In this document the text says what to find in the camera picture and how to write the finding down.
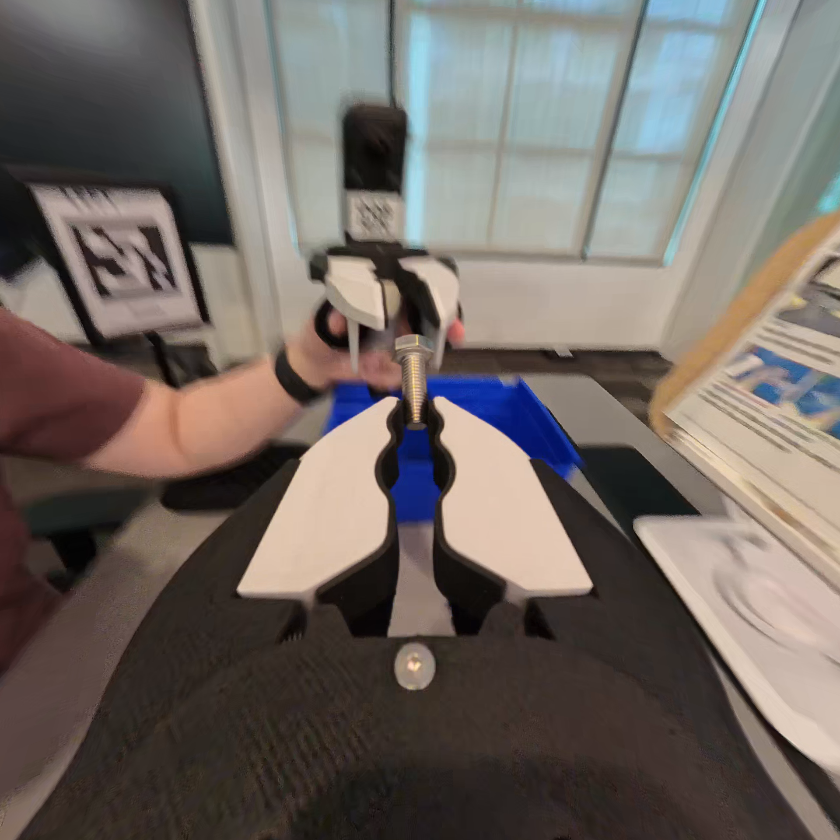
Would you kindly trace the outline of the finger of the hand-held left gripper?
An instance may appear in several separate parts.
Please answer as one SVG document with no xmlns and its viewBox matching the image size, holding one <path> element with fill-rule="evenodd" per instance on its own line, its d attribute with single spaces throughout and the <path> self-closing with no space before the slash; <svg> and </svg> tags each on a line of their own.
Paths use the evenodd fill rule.
<svg viewBox="0 0 840 840">
<path fill-rule="evenodd" d="M 351 369 L 360 372 L 361 331 L 384 333 L 388 326 L 385 291 L 367 258 L 327 255 L 324 286 L 327 301 L 345 320 Z"/>
<path fill-rule="evenodd" d="M 431 255 L 397 260 L 396 287 L 408 326 L 432 344 L 433 362 L 443 360 L 448 332 L 460 319 L 459 278 L 453 264 Z"/>
</svg>

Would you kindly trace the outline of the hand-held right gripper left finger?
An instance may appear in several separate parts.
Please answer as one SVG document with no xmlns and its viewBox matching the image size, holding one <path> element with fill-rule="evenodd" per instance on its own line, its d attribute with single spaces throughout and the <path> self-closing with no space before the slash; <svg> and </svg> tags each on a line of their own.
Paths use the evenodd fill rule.
<svg viewBox="0 0 840 840">
<path fill-rule="evenodd" d="M 385 637 L 400 568 L 401 401 L 387 396 L 302 456 L 237 586 L 251 600 L 335 606 L 352 635 Z"/>
</svg>

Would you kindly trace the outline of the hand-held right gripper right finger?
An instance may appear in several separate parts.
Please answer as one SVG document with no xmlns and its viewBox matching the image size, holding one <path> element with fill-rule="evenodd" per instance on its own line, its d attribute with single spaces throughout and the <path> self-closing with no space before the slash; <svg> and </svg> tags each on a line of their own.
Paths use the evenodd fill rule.
<svg viewBox="0 0 840 840">
<path fill-rule="evenodd" d="M 501 603 L 588 596 L 594 584 L 549 495 L 565 480 L 446 397 L 432 401 L 434 582 L 456 635 Z"/>
</svg>

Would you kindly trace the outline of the steel hex bolt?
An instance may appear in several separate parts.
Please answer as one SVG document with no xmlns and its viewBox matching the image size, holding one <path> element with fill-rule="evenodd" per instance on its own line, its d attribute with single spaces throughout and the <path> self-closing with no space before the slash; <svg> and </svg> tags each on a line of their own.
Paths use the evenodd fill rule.
<svg viewBox="0 0 840 840">
<path fill-rule="evenodd" d="M 430 339 L 407 334 L 395 340 L 394 359 L 402 371 L 402 404 L 405 426 L 425 428 L 427 406 L 427 370 L 434 356 Z"/>
</svg>

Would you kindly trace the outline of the blue plastic bin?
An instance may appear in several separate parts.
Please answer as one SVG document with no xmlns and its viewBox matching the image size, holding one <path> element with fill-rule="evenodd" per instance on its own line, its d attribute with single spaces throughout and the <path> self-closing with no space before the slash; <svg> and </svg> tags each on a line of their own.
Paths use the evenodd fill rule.
<svg viewBox="0 0 840 840">
<path fill-rule="evenodd" d="M 402 397 L 399 392 L 387 396 Z M 429 405 L 443 396 L 509 436 L 532 459 L 540 459 L 564 480 L 580 469 L 577 448 L 533 390 L 522 380 L 506 383 L 489 377 L 435 377 L 428 386 Z M 368 387 L 340 385 L 325 435 L 378 402 Z M 434 481 L 432 432 L 403 431 L 397 450 L 399 476 L 392 489 L 398 522 L 431 521 L 439 497 Z"/>
</svg>

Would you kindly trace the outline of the person's left forearm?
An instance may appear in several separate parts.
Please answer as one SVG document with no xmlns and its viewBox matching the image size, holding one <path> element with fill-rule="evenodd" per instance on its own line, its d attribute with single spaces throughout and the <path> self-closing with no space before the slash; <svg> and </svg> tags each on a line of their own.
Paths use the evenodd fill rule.
<svg viewBox="0 0 840 840">
<path fill-rule="evenodd" d="M 82 464 L 143 479 L 194 476 L 255 453 L 302 408 L 270 358 L 179 390 L 147 381 L 128 421 Z"/>
</svg>

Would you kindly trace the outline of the person's left hand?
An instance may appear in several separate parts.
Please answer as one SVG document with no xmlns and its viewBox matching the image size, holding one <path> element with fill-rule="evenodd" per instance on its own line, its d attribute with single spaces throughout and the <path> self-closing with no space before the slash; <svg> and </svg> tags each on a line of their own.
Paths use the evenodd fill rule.
<svg viewBox="0 0 840 840">
<path fill-rule="evenodd" d="M 291 369 L 320 392 L 343 382 L 364 382 L 376 391 L 389 392 L 402 383 L 401 365 L 394 360 L 393 350 L 360 352 L 354 369 L 349 351 L 334 349 L 317 335 L 314 316 L 286 341 L 285 348 Z"/>
</svg>

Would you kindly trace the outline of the black wrist band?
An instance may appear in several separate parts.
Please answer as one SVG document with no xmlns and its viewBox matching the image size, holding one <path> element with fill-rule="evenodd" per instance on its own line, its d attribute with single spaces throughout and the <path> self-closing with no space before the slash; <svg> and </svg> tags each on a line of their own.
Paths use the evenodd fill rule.
<svg viewBox="0 0 840 840">
<path fill-rule="evenodd" d="M 324 390 L 311 386 L 292 368 L 285 344 L 276 354 L 274 373 L 283 391 L 300 406 L 308 406 L 324 397 Z"/>
</svg>

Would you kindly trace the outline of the black desk mat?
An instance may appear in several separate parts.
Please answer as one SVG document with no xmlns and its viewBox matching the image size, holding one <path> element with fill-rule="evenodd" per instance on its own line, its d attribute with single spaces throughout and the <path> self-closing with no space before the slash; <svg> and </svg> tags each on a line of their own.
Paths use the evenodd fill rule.
<svg viewBox="0 0 840 840">
<path fill-rule="evenodd" d="M 637 450 L 626 446 L 579 448 L 581 472 L 618 527 L 638 548 L 634 524 L 645 517 L 698 517 L 700 512 Z"/>
</svg>

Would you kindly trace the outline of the large grid window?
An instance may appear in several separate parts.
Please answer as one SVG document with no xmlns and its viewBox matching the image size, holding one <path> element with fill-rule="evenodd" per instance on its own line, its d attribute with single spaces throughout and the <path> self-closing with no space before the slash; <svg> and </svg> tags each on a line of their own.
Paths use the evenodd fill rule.
<svg viewBox="0 0 840 840">
<path fill-rule="evenodd" d="M 341 238 L 343 111 L 394 96 L 411 244 L 669 265 L 763 5 L 262 2 L 299 249 Z"/>
</svg>

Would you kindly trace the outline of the white stand base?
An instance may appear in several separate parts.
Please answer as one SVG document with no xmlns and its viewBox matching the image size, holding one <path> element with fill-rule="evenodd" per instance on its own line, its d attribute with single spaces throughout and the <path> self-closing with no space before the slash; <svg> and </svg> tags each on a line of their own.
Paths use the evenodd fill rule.
<svg viewBox="0 0 840 840">
<path fill-rule="evenodd" d="M 838 590 L 745 521 L 644 517 L 634 530 L 762 717 L 838 779 Z"/>
</svg>

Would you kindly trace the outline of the framed marker sign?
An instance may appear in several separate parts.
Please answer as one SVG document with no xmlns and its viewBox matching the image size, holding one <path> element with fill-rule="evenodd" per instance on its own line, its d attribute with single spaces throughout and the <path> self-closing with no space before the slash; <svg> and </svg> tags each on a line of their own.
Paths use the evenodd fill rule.
<svg viewBox="0 0 840 840">
<path fill-rule="evenodd" d="M 162 182 L 2 161 L 2 287 L 57 276 L 101 355 L 144 339 L 165 384 L 217 374 L 208 350 L 166 333 L 212 325 L 173 189 Z"/>
</svg>

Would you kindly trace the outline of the white instruction sheet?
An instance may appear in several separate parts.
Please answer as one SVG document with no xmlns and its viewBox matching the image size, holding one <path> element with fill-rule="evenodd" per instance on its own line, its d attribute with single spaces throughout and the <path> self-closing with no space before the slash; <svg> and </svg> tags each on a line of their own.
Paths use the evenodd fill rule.
<svg viewBox="0 0 840 840">
<path fill-rule="evenodd" d="M 838 585 L 838 230 L 668 391 L 660 437 Z"/>
</svg>

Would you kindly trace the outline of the large black wall screen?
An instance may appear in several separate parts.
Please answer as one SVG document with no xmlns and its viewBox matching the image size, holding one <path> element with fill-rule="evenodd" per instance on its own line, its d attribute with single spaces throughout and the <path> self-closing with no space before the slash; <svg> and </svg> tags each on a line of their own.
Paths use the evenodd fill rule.
<svg viewBox="0 0 840 840">
<path fill-rule="evenodd" d="M 188 2 L 2 1 L 1 152 L 167 184 L 190 243 L 234 243 Z"/>
</svg>

